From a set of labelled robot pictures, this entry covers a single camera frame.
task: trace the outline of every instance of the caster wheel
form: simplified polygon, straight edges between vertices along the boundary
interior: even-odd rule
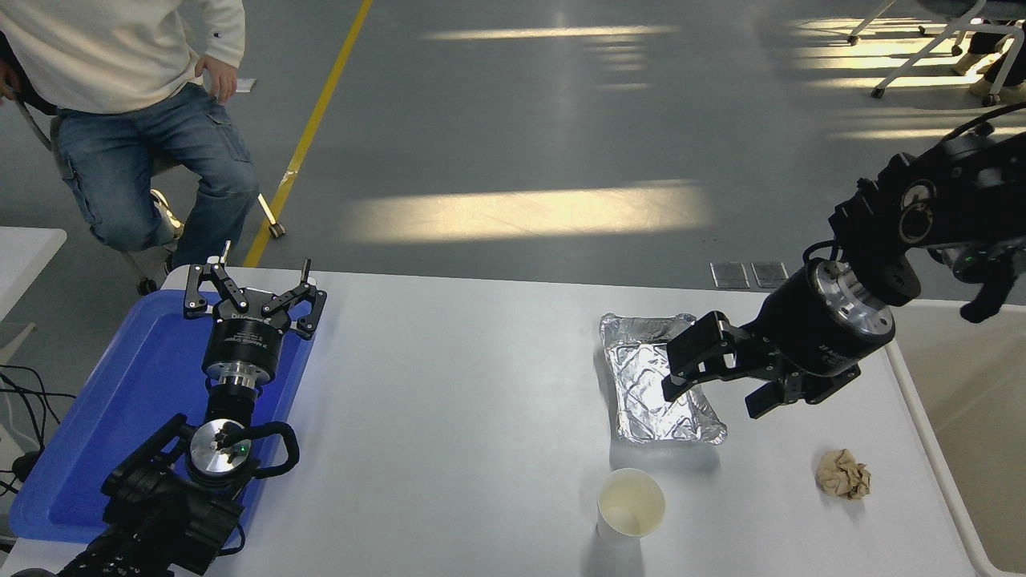
[[[156,293],[157,282],[152,278],[144,278],[139,281],[139,284],[135,285],[135,292],[139,293],[140,297],[145,297],[150,293]]]

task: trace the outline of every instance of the white sweater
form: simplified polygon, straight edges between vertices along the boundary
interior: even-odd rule
[[[238,67],[242,0],[193,0],[206,53]],[[195,78],[176,9],[183,0],[0,0],[0,31],[41,97],[61,108],[120,114],[154,105]]]

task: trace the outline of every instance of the table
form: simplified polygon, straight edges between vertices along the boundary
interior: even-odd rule
[[[278,293],[299,279],[230,272]],[[314,276],[328,306],[288,419],[302,461],[267,482],[246,549],[207,575],[975,574],[883,352],[823,405],[757,421],[744,396],[759,383],[706,384],[729,427],[719,447],[610,440],[603,313],[718,309],[741,324],[762,294]],[[841,448],[873,474],[864,501],[816,487]],[[595,498],[621,467],[648,471],[667,512],[618,550],[595,532]],[[81,549],[22,540],[0,575]]]
[[[67,238],[60,229],[0,227],[0,320]]]

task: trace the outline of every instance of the jeans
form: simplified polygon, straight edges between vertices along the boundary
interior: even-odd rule
[[[118,251],[170,240],[150,198],[153,156],[160,152],[200,177],[171,266],[202,264],[236,245],[259,187],[249,152],[223,106],[202,86],[124,114],[60,109],[64,180],[93,236]]]
[[[1000,24],[1000,25],[1015,25],[1014,22],[990,22],[984,21],[987,24]],[[1026,30],[1026,24],[1023,25],[1023,30]],[[991,32],[977,32],[973,34],[973,39],[969,43],[969,52],[971,54],[994,54],[997,52],[997,44],[1004,38],[1003,34],[994,34]],[[1009,69],[1009,75],[1004,78],[1005,86],[1016,86],[1022,84],[1023,80],[1026,80],[1026,55],[1020,53],[1016,56],[1015,62],[1012,63],[1012,68]],[[997,79],[997,73],[1001,70],[1001,66],[1004,64],[1004,55],[1001,55],[994,64],[990,66],[987,73],[983,75],[988,82],[993,82]]]

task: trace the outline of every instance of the knee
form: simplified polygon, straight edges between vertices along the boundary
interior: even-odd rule
[[[207,185],[201,192],[213,198],[249,204],[256,199],[260,184],[256,171],[249,162],[226,162],[204,179]]]
[[[153,236],[149,223],[128,219],[93,223],[90,231],[102,244],[121,252],[144,251],[150,246]]]

